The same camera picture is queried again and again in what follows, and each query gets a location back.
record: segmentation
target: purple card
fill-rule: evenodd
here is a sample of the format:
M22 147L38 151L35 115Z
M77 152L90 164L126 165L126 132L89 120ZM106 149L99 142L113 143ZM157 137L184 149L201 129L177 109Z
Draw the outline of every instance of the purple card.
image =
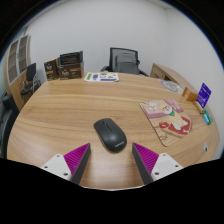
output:
M204 108L205 105L207 104L210 95L211 90L203 83L197 99L197 102L201 105L202 108Z

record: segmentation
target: brochure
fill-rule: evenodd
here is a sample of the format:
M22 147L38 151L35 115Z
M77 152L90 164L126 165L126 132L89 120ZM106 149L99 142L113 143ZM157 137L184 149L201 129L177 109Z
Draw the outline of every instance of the brochure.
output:
M87 82L117 82L119 77L117 73L88 72L84 80Z

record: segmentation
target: computer mouse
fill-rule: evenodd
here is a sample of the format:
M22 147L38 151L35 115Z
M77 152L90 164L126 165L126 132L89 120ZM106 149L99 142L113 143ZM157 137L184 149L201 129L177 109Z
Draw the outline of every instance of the computer mouse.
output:
M116 152L127 144L127 138L121 128L110 118L104 118L94 124L103 145L110 151Z

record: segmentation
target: round conference table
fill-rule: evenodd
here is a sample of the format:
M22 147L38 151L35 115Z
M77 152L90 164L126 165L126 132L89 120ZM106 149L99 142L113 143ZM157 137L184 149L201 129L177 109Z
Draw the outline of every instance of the round conference table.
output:
M206 125L192 102L166 89L159 79L118 73L118 82L86 82L86 74L81 79L46 81L34 93L12 128L9 160L41 167L56 154L65 155L90 143L91 154L79 185L128 189L144 185L132 154L133 142L157 154L165 152L183 167L212 159L219 143L215 120ZM177 101L193 123L187 136L168 147L139 105L164 99ZM127 145L120 152L102 145L93 124L103 118L111 118L124 131Z

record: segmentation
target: black office chair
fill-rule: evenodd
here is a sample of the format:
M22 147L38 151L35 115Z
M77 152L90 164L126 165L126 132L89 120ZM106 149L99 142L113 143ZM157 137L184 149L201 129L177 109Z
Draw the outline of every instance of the black office chair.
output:
M109 66L100 71L130 73L135 75L149 75L138 68L138 52L124 48L110 48Z
M0 102L0 158L7 159L8 139L19 110L11 94Z
M23 90L21 91L21 95L23 96L23 104L24 104L24 95L26 95L30 90L34 92L41 86L40 81L37 79L36 72L36 63L33 63L27 67L26 79L23 81Z

